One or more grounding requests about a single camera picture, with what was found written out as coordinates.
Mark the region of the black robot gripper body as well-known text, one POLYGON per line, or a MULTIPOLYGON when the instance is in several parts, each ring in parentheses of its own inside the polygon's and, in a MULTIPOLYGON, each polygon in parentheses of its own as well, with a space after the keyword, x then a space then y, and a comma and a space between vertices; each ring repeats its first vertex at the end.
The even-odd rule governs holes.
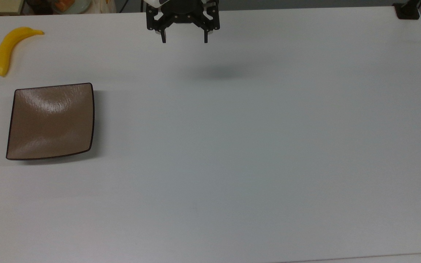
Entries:
POLYGON ((172 24, 194 24, 203 31, 220 29, 218 0, 147 0, 146 25, 160 33, 172 24))

